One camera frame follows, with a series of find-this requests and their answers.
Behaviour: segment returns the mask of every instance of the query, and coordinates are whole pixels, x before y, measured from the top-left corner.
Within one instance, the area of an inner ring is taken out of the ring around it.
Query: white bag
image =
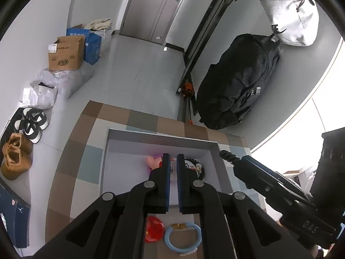
[[[110,50],[110,41],[111,41],[111,30],[110,30],[110,28],[101,29],[98,31],[92,31],[92,33],[95,33],[98,36],[102,37],[101,50],[99,52],[99,56],[100,57],[106,56]]]
[[[38,109],[49,109],[55,103],[57,88],[47,88],[38,85],[40,82],[33,82],[23,89],[23,98],[18,107],[36,107]]]
[[[272,31],[284,44],[310,46],[314,43],[319,14],[314,0],[260,0]]]
[[[64,99],[81,88],[94,74],[91,64],[83,61],[78,70],[50,71],[48,68],[38,74],[38,79],[49,87],[57,87]]]

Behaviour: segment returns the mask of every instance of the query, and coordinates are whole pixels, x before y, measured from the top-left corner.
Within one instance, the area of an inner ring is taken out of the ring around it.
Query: blue ring toy
[[[164,241],[165,241],[165,244],[167,245],[167,247],[169,247],[172,251],[175,251],[177,253],[188,253],[188,252],[195,250],[201,244],[201,229],[200,229],[200,227],[198,225],[196,225],[194,223],[190,223],[190,222],[187,222],[186,226],[194,228],[196,230],[196,232],[198,233],[198,238],[197,238],[196,242],[192,246],[187,247],[187,248],[177,248],[177,247],[173,246],[170,242],[170,234],[174,229],[170,226],[165,231]]]

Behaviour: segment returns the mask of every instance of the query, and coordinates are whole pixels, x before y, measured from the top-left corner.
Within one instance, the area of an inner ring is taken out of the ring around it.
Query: white drawstring bag
[[[271,22],[273,33],[284,44],[310,46],[319,25],[314,0],[260,0]]]

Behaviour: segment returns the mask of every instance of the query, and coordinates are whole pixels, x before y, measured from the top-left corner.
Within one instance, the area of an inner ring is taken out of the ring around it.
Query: door
[[[182,0],[131,0],[120,34],[162,44],[181,2]]]
[[[237,0],[212,0],[184,55],[187,66],[183,73],[180,86],[176,92],[177,94],[181,92],[184,83],[189,79],[191,71],[198,61],[218,22],[227,7],[233,1]]]

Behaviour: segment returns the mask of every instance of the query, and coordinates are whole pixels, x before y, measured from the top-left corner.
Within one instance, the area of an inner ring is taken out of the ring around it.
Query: pink plush toy
[[[159,163],[162,161],[161,157],[151,157],[151,156],[146,156],[145,162],[146,164],[151,168],[151,169],[157,169],[159,168]]]

